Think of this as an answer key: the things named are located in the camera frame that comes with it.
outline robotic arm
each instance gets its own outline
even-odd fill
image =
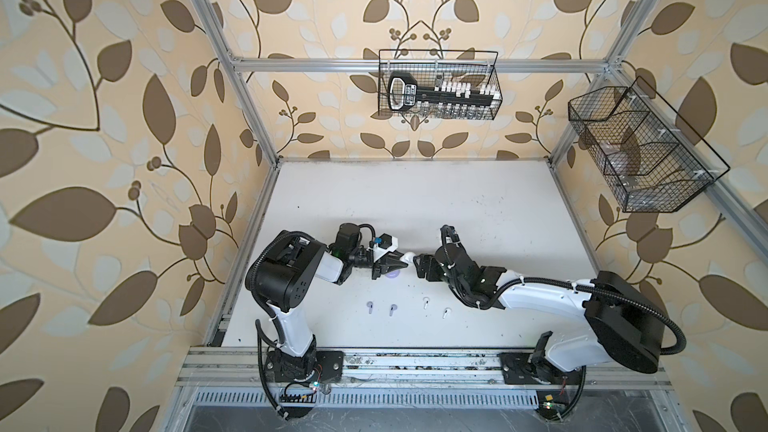
[[[361,245],[361,228],[371,231],[368,247]],[[559,383],[569,371],[611,360],[652,374],[658,369],[660,355],[685,348],[680,328],[612,272],[601,271],[594,279],[572,282],[525,277],[504,267],[478,266],[466,253],[454,227],[443,226],[441,234],[442,246],[435,254],[414,255],[398,252],[397,238],[376,236],[373,226],[367,224],[342,224],[336,241],[329,246],[303,232],[281,232],[251,265],[245,280],[246,288],[278,333],[276,342],[269,340],[256,320],[259,344],[265,341],[275,348],[269,352],[275,372],[297,382],[307,381],[315,373],[316,384],[327,380],[316,368],[316,340],[301,307],[314,277],[341,285],[353,267],[370,268],[372,279],[377,279],[411,263],[419,278],[446,282],[467,307],[529,308],[572,319],[575,326],[544,332],[534,352],[514,371],[543,384]],[[511,278],[498,284],[502,275]],[[677,339],[668,348],[661,347],[665,326]],[[263,370],[260,375],[266,390]]]

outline black mesh basket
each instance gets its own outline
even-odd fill
[[[667,126],[656,115],[649,105],[651,98],[674,111],[675,126]],[[568,120],[623,212],[676,212],[730,170],[720,154],[641,77],[631,87],[603,87],[572,99]],[[700,144],[722,166],[713,169],[703,164],[691,143]]]
[[[504,100],[497,57],[497,52],[482,50],[382,49],[379,115],[493,120]]]

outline floral wallpaper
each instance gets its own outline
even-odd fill
[[[4,430],[150,430],[202,341],[266,164],[198,23],[2,0]]]
[[[367,48],[605,56],[634,0],[211,0],[245,57],[360,58]]]
[[[624,66],[731,164],[723,180],[768,220],[766,29],[766,0],[661,0]],[[702,432],[764,429],[768,266],[705,195],[674,214],[621,213],[585,147],[560,164],[564,187],[601,266],[686,333],[683,353],[663,362],[689,421]]]
[[[278,154],[318,159],[546,157],[566,126],[568,100],[588,85],[579,73],[500,74],[504,102],[494,120],[441,120],[377,112],[371,74],[246,78]]]

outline black rack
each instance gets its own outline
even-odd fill
[[[648,101],[653,98],[674,112],[674,127],[651,109]],[[723,157],[642,77],[629,87],[603,87],[572,99],[568,120],[623,212],[676,212],[730,170]],[[693,147],[684,144],[686,136],[722,166],[713,169],[703,164]]]
[[[381,49],[379,113],[404,119],[494,120],[504,100],[498,84],[498,53],[486,50]],[[440,56],[456,54],[455,59]]]

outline white tabletop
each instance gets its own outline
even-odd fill
[[[448,224],[480,266],[560,279],[594,277],[540,161],[288,162],[248,264],[284,229],[331,244],[344,222],[372,224],[379,235],[398,237],[400,252],[417,254],[434,254],[440,227]],[[373,302],[372,314],[367,302]],[[397,310],[390,316],[392,304]],[[418,279],[413,266],[375,281],[370,271],[355,269],[341,286],[316,279],[302,306],[319,347],[532,347],[541,333],[570,325],[545,312],[467,308],[447,284]],[[266,314],[241,286],[222,345],[254,347],[256,318],[274,338]]]

